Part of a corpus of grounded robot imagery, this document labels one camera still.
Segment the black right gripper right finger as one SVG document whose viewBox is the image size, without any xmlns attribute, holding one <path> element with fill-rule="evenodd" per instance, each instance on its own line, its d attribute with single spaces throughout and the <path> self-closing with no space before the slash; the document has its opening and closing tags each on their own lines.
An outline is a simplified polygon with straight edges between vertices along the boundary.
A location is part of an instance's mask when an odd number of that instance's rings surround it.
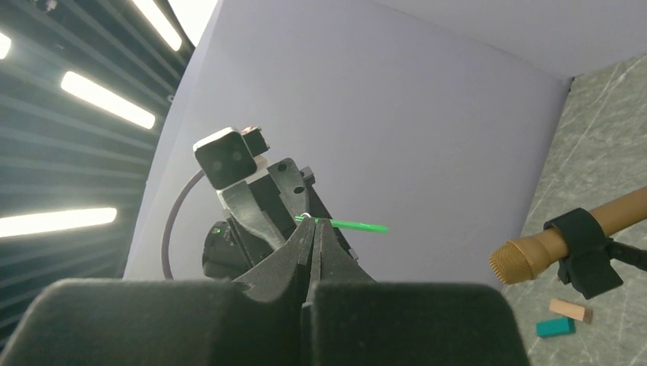
<svg viewBox="0 0 647 366">
<path fill-rule="evenodd" d="M 527 365 L 509 303 L 474 283 L 374 281 L 329 220 L 305 220 L 310 283 L 304 365 Z"/>
</svg>

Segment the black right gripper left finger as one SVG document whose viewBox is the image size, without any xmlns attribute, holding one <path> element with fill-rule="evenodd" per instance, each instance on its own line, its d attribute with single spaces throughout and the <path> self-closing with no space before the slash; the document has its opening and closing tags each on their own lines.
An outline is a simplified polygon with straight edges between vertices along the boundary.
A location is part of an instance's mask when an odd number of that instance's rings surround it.
<svg viewBox="0 0 647 366">
<path fill-rule="evenodd" d="M 306 218 L 234 281 L 58 281 L 28 307 L 1 363 L 306 365 L 315 231 Z"/>
</svg>

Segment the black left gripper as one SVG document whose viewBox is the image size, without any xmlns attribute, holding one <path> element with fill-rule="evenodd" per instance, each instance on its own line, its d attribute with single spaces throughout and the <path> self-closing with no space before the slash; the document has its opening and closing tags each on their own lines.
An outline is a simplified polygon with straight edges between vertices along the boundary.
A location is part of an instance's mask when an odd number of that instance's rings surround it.
<svg viewBox="0 0 647 366">
<path fill-rule="evenodd" d="M 251 182 L 217 190 L 230 212 L 230 249 L 237 262 L 260 263 L 283 247 L 297 229 L 300 214 L 333 217 L 314 183 L 310 167 L 300 169 L 286 158 L 262 169 Z"/>
</svg>

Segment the green plastic key tag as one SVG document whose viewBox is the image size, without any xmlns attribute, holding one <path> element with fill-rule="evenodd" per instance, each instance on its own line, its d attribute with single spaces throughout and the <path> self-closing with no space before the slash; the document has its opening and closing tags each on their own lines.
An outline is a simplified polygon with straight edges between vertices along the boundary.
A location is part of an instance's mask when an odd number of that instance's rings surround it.
<svg viewBox="0 0 647 366">
<path fill-rule="evenodd" d="M 311 217 L 310 219 L 313 219 L 314 221 L 319 222 L 323 220 L 323 217 Z M 372 224 L 372 223 L 361 223 L 361 222 L 354 222 L 354 221 L 348 221 L 348 220 L 335 220 L 335 219 L 327 219 L 327 218 L 326 220 L 330 222 L 332 227 L 335 227 L 338 229 L 356 230 L 356 231 L 363 231 L 363 232 L 369 232 L 369 233 L 388 233 L 390 230 L 388 226 Z"/>
</svg>

